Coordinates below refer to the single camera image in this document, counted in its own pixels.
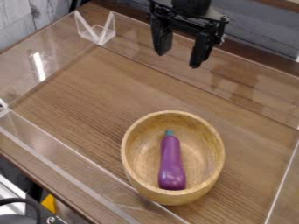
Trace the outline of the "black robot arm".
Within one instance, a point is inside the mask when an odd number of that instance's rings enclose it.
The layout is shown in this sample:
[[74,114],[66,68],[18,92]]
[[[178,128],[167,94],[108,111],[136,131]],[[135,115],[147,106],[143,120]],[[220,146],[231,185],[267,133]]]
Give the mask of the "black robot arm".
[[222,45],[226,38],[227,15],[211,7],[211,0],[150,0],[151,33],[154,50],[166,55],[174,46],[174,32],[194,36],[190,67],[198,68],[210,58],[215,45]]

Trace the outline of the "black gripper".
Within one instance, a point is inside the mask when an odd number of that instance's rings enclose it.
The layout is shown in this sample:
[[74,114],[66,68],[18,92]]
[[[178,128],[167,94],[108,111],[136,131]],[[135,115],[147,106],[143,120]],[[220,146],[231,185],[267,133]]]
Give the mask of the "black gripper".
[[226,15],[211,7],[211,0],[150,0],[154,49],[163,56],[172,48],[174,29],[195,34],[190,67],[198,68],[210,57],[214,42],[224,42],[224,29],[230,23]]

